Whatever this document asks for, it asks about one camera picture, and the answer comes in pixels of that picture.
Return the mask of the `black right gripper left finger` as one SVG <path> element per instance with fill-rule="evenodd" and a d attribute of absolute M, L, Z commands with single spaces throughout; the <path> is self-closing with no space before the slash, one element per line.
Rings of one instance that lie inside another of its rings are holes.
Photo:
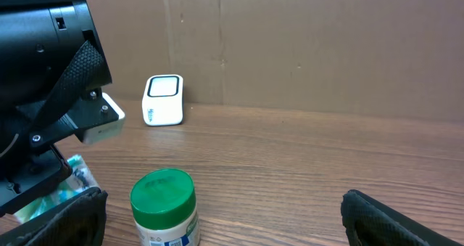
<path fill-rule="evenodd" d="M 1 235 L 3 246 L 100 246 L 108 194 L 91 187 Z"/>

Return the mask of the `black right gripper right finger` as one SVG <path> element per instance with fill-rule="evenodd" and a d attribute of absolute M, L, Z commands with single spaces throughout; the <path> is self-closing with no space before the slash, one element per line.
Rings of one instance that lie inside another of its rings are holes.
<path fill-rule="evenodd" d="M 341 216 L 350 246 L 462 246 L 355 189 L 343 195 Z"/>

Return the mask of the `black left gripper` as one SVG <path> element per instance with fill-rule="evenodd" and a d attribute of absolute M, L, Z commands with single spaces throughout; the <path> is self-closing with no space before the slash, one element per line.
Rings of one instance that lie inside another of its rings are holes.
<path fill-rule="evenodd" d="M 26 142 L 17 146 L 16 136 L 1 159 L 1 215 L 14 214 L 35 199 L 53 192 L 72 174 L 67 159 L 56 143 L 90 128 L 117 119 L 107 113 L 103 91 L 87 93 L 59 119 L 41 130 L 26 133 Z"/>

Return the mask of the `small green tissue packet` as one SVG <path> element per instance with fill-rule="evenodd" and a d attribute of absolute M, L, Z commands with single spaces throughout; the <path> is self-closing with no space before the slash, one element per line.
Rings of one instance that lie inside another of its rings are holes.
<path fill-rule="evenodd" d="M 72 174 L 61 182 L 53 192 L 35 199 L 17 211 L 14 216 L 20 223 L 23 224 L 40 216 L 91 187 L 99 187 L 81 155 L 73 155 L 67 159 L 67 162 L 72 168 Z"/>

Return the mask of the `green lid white jar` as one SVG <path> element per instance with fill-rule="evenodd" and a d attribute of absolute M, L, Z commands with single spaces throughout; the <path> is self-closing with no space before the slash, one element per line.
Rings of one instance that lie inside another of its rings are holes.
<path fill-rule="evenodd" d="M 192 177 L 164 168 L 137 181 L 130 205 L 141 246 L 198 246 L 199 215 Z"/>

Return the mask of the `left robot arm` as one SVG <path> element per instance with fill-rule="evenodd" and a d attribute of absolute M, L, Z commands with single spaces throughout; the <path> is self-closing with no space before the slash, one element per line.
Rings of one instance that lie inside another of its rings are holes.
<path fill-rule="evenodd" d="M 1 0 L 1 214 L 50 193 L 71 168 L 57 142 L 121 132 L 86 0 Z"/>

